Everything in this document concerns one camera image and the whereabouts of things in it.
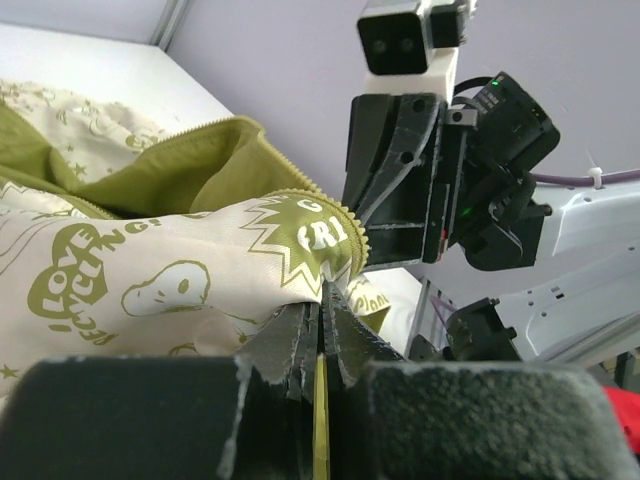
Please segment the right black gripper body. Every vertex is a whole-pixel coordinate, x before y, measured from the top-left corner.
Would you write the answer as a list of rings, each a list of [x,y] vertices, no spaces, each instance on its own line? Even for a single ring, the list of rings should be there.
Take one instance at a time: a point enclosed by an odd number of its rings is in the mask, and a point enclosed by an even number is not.
[[[464,96],[454,97],[452,106],[444,114],[434,150],[423,262],[438,262],[448,249],[463,179],[468,136],[476,129],[478,114],[478,104]]]

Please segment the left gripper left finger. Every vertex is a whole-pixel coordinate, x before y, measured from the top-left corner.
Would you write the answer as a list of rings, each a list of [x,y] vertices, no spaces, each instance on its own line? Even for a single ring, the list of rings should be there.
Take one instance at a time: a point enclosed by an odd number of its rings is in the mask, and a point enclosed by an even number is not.
[[[230,356],[43,360],[1,414],[5,479],[309,479],[320,308]]]

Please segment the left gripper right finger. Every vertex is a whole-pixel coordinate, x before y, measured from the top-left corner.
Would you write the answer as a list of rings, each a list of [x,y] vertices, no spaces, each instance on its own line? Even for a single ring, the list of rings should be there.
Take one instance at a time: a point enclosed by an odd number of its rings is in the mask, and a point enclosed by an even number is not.
[[[638,461],[587,372],[405,360],[322,293],[333,479],[635,479]]]

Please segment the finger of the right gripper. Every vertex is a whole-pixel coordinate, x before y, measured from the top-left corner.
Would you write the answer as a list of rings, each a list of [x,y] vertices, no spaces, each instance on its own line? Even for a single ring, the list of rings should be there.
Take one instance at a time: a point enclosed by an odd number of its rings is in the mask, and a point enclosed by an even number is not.
[[[433,93],[352,100],[342,203],[365,228],[369,264],[422,259],[445,112]]]

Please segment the cream green printed jacket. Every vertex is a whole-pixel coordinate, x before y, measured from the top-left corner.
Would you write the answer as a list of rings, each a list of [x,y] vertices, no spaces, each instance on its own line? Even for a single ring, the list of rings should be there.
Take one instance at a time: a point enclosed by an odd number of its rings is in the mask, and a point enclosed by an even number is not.
[[[379,331],[365,231],[244,116],[170,135],[1,84],[1,392],[60,356],[226,355],[334,283]]]

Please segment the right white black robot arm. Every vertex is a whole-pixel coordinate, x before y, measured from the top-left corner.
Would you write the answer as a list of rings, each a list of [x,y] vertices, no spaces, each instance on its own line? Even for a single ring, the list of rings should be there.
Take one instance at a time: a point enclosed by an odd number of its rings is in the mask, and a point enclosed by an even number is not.
[[[560,140],[508,74],[436,93],[368,93],[350,111],[343,199],[371,270],[433,264],[459,247],[474,269],[523,269],[571,251],[584,265],[447,320],[456,360],[591,365],[639,344],[639,183],[629,173],[553,180],[534,167]]]

